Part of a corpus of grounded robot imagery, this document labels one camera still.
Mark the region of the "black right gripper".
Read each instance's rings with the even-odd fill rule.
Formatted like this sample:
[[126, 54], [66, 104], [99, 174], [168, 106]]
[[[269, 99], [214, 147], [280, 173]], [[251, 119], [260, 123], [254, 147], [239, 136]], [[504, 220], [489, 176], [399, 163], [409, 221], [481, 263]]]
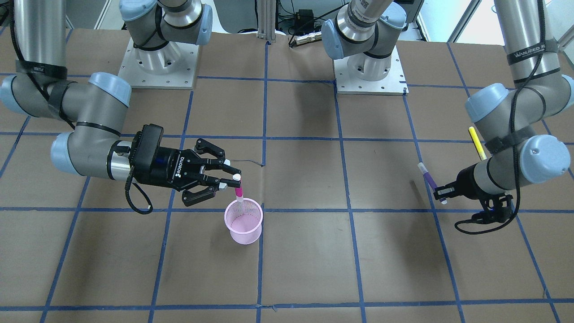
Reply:
[[[224, 150], [205, 139], [193, 149], [160, 146], [163, 127], [150, 123], [136, 133], [130, 148], [130, 179], [138, 184], [172, 188], [181, 192], [185, 206], [213, 198], [227, 187], [241, 188], [242, 171], [230, 165]], [[206, 171], [221, 170], [231, 179], [216, 178]]]

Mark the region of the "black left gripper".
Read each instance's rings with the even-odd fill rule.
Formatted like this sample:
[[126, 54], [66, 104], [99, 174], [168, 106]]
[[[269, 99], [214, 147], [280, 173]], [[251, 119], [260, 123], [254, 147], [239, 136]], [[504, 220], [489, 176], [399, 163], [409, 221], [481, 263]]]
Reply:
[[470, 200], [479, 200], [483, 191], [475, 180], [474, 171], [476, 166], [477, 164], [474, 164], [461, 170], [461, 172], [457, 174], [457, 179], [454, 182], [446, 186], [433, 188], [434, 199], [443, 205], [447, 204], [447, 198], [457, 196], [465, 196]]

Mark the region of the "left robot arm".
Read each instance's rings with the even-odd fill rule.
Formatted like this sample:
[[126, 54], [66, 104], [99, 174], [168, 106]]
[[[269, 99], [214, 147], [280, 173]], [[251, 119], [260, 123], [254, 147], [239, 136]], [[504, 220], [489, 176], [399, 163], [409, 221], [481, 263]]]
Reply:
[[[561, 75], [545, 4], [496, 0], [495, 6], [515, 89], [495, 83], [468, 98], [467, 114], [491, 157], [461, 170], [455, 182], [434, 187], [437, 200], [490, 200], [558, 177], [570, 166], [565, 145], [532, 128], [573, 105], [573, 79]], [[352, 0], [334, 20], [322, 23], [322, 42], [328, 57], [348, 57], [359, 78], [378, 81], [390, 67], [391, 52], [405, 25], [405, 10], [391, 0]]]

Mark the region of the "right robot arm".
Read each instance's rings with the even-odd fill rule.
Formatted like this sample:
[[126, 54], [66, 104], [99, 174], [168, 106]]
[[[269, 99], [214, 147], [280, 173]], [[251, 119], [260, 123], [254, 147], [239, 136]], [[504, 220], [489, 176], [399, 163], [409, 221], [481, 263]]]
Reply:
[[131, 86], [119, 76], [95, 72], [86, 84], [68, 79], [63, 0], [8, 0], [16, 73], [4, 79], [1, 101], [9, 110], [34, 118], [59, 119], [72, 131], [59, 134], [51, 160], [60, 171], [123, 181], [129, 206], [140, 214], [130, 189], [141, 185], [175, 189], [185, 206], [234, 187], [241, 193], [241, 171], [231, 167], [224, 149], [198, 139], [193, 149], [161, 146], [164, 129], [150, 123], [131, 142], [121, 140]]

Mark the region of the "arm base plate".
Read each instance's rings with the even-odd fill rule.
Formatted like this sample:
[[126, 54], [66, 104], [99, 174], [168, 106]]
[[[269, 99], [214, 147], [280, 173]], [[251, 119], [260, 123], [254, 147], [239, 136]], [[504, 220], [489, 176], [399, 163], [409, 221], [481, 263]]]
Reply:
[[199, 45], [177, 42], [143, 51], [130, 39], [117, 75], [132, 88], [192, 90], [199, 52]]
[[409, 93], [396, 47], [383, 59], [364, 53], [333, 61], [338, 93], [402, 96]]

